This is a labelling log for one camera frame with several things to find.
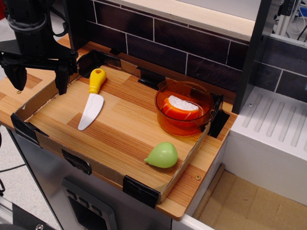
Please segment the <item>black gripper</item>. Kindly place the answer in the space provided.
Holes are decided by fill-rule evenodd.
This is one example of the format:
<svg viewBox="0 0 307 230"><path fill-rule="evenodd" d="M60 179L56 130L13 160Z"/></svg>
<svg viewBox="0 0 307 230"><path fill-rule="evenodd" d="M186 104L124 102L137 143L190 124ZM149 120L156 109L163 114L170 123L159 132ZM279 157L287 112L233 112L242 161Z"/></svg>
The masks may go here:
<svg viewBox="0 0 307 230"><path fill-rule="evenodd" d="M23 91L26 85L25 68L54 70L59 95L67 92L72 72L78 71L78 52L56 41L52 41L43 50L27 46L25 53L20 50L17 40L1 41L0 52L1 66L14 88L19 91Z"/></svg>

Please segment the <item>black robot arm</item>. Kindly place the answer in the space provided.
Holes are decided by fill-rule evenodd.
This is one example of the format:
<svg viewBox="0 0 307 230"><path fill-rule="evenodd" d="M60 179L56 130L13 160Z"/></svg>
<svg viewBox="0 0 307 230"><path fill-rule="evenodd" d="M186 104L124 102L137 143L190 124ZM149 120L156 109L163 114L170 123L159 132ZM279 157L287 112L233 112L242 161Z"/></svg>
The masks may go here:
<svg viewBox="0 0 307 230"><path fill-rule="evenodd" d="M27 68L55 72L59 94L65 94L70 76L78 71L78 52L59 44L54 37L50 13L61 19L52 0L6 0L7 21L16 39L0 43L0 65L13 86L23 91Z"/></svg>

